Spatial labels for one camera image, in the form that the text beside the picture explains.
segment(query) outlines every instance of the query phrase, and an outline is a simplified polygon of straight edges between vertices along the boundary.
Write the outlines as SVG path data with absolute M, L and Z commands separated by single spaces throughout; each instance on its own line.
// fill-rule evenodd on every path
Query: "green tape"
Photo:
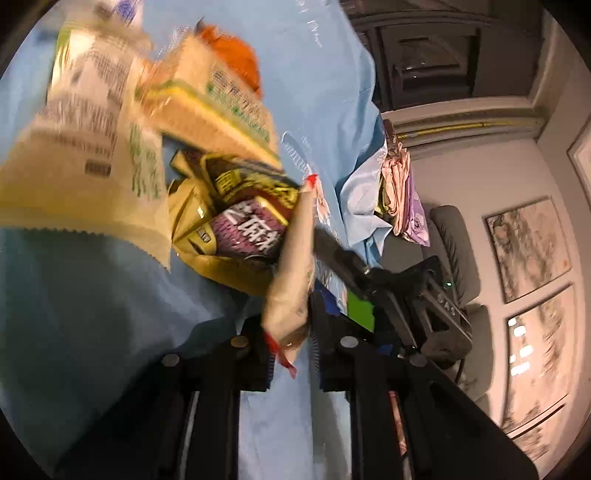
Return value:
M 374 306 L 370 302 L 361 300 L 355 293 L 349 290 L 347 309 L 351 320 L 370 332 L 374 331 Z

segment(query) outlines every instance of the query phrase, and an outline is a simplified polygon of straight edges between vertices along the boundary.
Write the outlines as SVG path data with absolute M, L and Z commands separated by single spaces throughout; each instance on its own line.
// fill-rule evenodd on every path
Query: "folded fabric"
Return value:
M 382 140 L 382 147 L 353 172 L 340 194 L 349 247 L 371 266 L 379 264 L 384 241 L 392 231 L 387 221 L 374 215 L 374 210 L 382 203 L 379 185 L 386 153 L 386 142 Z
M 404 224 L 405 185 L 410 170 L 410 155 L 402 144 L 391 146 L 388 140 L 388 155 L 382 164 L 384 190 L 382 191 L 387 214 L 393 217 L 394 235 L 399 235 Z
M 402 237 L 409 242 L 414 242 L 422 247 L 429 247 L 429 230 L 425 218 L 425 210 L 421 205 L 421 200 L 414 188 L 414 178 L 412 169 L 408 175 L 407 190 L 410 192 L 411 199 L 408 202 L 408 218 L 402 232 Z
M 394 127 L 384 121 L 388 154 L 382 164 L 382 216 L 392 225 L 394 235 L 429 246 L 425 211 L 414 187 L 410 152 L 398 141 Z

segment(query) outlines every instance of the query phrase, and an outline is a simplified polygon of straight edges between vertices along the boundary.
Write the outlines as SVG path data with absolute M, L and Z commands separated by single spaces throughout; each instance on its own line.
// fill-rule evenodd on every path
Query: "framed painting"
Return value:
M 571 268 L 552 199 L 486 218 L 501 275 L 505 303 L 537 290 Z
M 513 442 L 526 454 L 532 462 L 548 453 L 554 442 L 554 433 L 561 421 L 564 421 L 564 405 L 549 416 L 527 429 L 521 435 L 514 437 Z
M 574 362 L 574 287 L 508 319 L 509 381 L 502 429 L 513 432 L 568 393 Z

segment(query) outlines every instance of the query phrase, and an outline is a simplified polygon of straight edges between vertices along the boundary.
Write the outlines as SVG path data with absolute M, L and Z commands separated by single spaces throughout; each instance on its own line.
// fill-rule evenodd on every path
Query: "screw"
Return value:
M 414 353 L 410 356 L 410 364 L 415 367 L 424 367 L 427 365 L 427 359 L 421 353 Z
M 347 335 L 347 336 L 341 338 L 340 344 L 344 348 L 355 348 L 356 346 L 359 345 L 359 340 L 357 340 L 355 337 L 351 337 L 351 336 Z
M 176 367 L 180 361 L 181 359 L 176 353 L 164 355 L 161 360 L 162 364 L 167 368 Z
M 230 345 L 232 345 L 234 348 L 244 348 L 248 346 L 248 338 L 246 338 L 244 335 L 239 335 L 230 340 Z

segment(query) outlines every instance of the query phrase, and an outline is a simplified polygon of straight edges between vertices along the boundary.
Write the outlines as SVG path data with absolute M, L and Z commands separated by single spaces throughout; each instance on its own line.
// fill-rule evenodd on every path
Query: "purple fabric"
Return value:
M 408 228 L 408 222 L 410 221 L 410 204 L 412 203 L 413 196 L 411 194 L 411 172 L 413 166 L 408 166 L 408 177 L 404 182 L 404 211 L 402 213 L 402 231 L 405 232 Z
M 425 219 L 425 210 L 421 205 L 421 200 L 418 197 L 418 193 L 414 188 L 413 178 L 413 166 L 410 166 L 408 172 L 407 184 L 405 185 L 406 192 L 408 195 L 408 202 L 406 203 L 404 210 L 406 214 L 406 208 L 408 205 L 408 219 L 404 219 L 404 230 L 402 231 L 402 237 L 409 242 L 414 242 L 423 247 L 429 247 L 429 230 L 427 229 L 427 221 Z

